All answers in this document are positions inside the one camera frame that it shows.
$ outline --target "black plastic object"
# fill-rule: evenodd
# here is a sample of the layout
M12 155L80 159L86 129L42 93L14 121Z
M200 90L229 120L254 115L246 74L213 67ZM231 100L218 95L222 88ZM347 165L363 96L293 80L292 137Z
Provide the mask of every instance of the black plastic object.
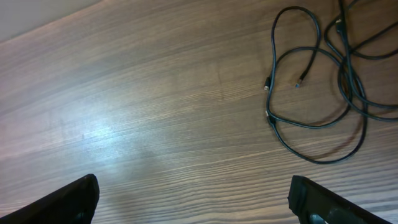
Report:
M288 200L301 224L390 224L302 176L293 176Z
M7 224L89 224L100 199L95 175L88 174L44 198L0 218Z

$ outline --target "wood grain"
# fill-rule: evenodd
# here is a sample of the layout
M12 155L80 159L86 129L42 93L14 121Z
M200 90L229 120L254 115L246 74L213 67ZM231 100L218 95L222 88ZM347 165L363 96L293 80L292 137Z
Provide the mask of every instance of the wood grain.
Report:
M287 195L291 177L305 175L398 223L395 123L370 121L357 155L316 166L264 121L270 29L287 6L308 8L323 27L338 13L332 0L105 0L0 43L0 216L93 173L93 223L298 223ZM369 37L397 11L395 0L359 3L350 38ZM388 52L397 35L363 52ZM281 17L276 36L278 54L315 42L299 12ZM294 88L308 56L282 62L272 106L315 122L343 101L323 56ZM354 60L371 100L396 103L397 59ZM331 159L356 144L359 120L352 112L329 129L280 128L300 152Z

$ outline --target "white wall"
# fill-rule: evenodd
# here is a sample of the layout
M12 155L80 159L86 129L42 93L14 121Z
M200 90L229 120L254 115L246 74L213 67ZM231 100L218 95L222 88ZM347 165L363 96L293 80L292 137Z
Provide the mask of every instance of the white wall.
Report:
M0 42L83 9L99 0L0 0Z

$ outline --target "cable plug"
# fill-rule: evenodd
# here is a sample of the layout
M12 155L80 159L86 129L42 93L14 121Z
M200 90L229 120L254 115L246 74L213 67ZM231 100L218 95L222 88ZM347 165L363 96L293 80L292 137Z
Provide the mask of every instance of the cable plug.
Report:
M267 115L268 124L271 126L274 126L276 124L275 118L273 116L269 116L267 111L266 111L266 115Z
M266 83L264 84L264 90L268 91L270 86L271 86L271 78L267 77Z
M336 21L335 26L336 26L336 31L337 31L337 33L342 34L342 33L343 33L343 30L344 30L344 24L343 24L343 22L341 21L341 19L338 19L338 20Z
M303 80L302 80L301 78L299 78L299 79L297 80L296 88L300 87L300 84L301 84L302 81L303 81Z

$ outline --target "black cable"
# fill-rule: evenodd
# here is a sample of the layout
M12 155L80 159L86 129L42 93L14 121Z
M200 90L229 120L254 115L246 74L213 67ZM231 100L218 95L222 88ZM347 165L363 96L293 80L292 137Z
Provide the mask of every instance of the black cable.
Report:
M356 56L356 57L360 57L363 59L367 59L367 60L380 60L380 59L384 59L384 58L388 58L391 57L395 54L398 54L398 49L393 50L392 52L389 52L388 54L385 55L377 55L377 56L369 56L369 55L365 55L362 53L358 52L358 49L360 49L361 47L365 46L366 44L376 40L378 37L380 37L381 35L385 34L386 32L388 32L389 30L391 30L393 27L398 25L398 22L395 22L393 24L391 24L389 27L383 29L382 31L380 31L379 33L377 33L376 35L364 40L363 42L361 42L360 44L358 44L355 47L351 47L348 41L348 35L347 35L347 31L346 31L346 17L345 17L345 7L343 4L342 0L338 0L339 2L339 7L340 7L340 15L337 16L336 18L334 18L326 27L325 29L325 33L324 33L324 39L326 44L332 49L332 51L334 51L334 53L336 54L336 57L334 55L332 55L331 53L327 52L326 50L323 50L321 48L319 48L320 45L320 41L321 41L321 31L320 31L320 26L318 23L318 20L316 18L316 16L310 12L308 9L303 8L303 7L298 7L298 6L293 6L293 7L287 7L283 10L281 10L278 15L275 18L275 21L272 25L272 29L271 29L271 44L272 44L272 55L273 55L273 63L272 63L272 71L271 74L269 75L269 77L266 79L266 85L264 87L265 90L268 91L268 96L267 96L267 100L266 100L266 115L267 115L267 120L268 123L270 124L270 126L273 128L275 135L277 136L278 140L282 143L282 145L284 147L286 147L290 152L292 152L293 154L295 154L296 156L299 156L302 159L305 159L306 161L312 162L314 164L333 164L336 162L340 162L343 161L345 159L350 158L351 156L353 156L356 152L358 152L359 148L362 146L365 137L366 137L366 130L368 127L368 118L372 118L372 119L376 119L376 120L380 120L380 121L398 121L398 118L382 118L382 117L378 117L375 116L373 114L370 114L368 112L368 106L375 106L378 108L384 108L384 109L397 109L398 105L384 105L384 104L380 104L380 103L375 103L372 101L369 101L366 98L366 94L365 94L365 90L362 84L361 79L358 77L358 74L355 72L355 70L353 69L353 66L351 64L351 54ZM350 9L354 4L356 4L358 2L358 0L354 0L349 6L348 9ZM285 53L283 53L278 59L276 56L276 49L275 49L275 37L274 37L274 32L275 32L275 27L277 24L277 21L279 19L279 17L286 11L290 11L290 10L299 10L299 11L303 11L306 14L308 14L312 21L315 24L315 28L317 30L317 41L314 47L297 47L291 50L286 51ZM328 32L330 31L330 29L336 26L336 30L339 33L340 37L341 37L341 41L343 42L343 45L345 47L345 56L337 50L337 48L333 45L333 43L329 40L328 38ZM274 114L271 110L270 110L270 101L271 101L271 97L272 97L272 91L274 89L274 84L275 84L275 73L277 70L277 66L279 64L279 62L287 55L292 54L294 52L301 52L304 50L311 50L312 56L311 59L306 67L306 69L304 70L304 72L302 73L302 75L299 78L298 83L296 84L296 87L299 87L300 83L303 81L303 79L305 78L305 76L307 75L308 71L310 70L313 61L315 60L315 56L316 54L319 52L323 55L326 55L328 58L330 58L332 61L334 61L334 63L339 66L339 70L338 70L338 88L339 91L341 93L341 95L343 96L343 98L345 99L345 101L347 102L347 107L344 110L344 112L342 112L336 119L334 119L333 121L330 121L328 123L325 124L321 124L321 125L309 125L309 124L304 124L302 122L299 121L293 121L291 119L287 119L287 118L283 118L280 117L276 114ZM358 108L354 103L353 103L353 98L357 98L360 100L361 104L362 104L362 108ZM279 131L277 129L277 125L276 123L278 121L280 122L284 122L284 123L288 123L288 124L292 124L292 125L296 125L302 128L308 128L308 129L321 129L321 128L327 128L330 126L335 125L336 123L338 123L339 121L341 121L350 111L350 109L353 108L355 111L359 112L362 116L363 116L363 121L362 121L362 133L361 133L361 137L356 145L356 147L347 155L345 155L344 157L341 157L339 159L335 159L332 161L318 161L315 159L311 159L308 156L304 156L303 154L297 152L296 150L292 149L283 139L282 136L279 134Z

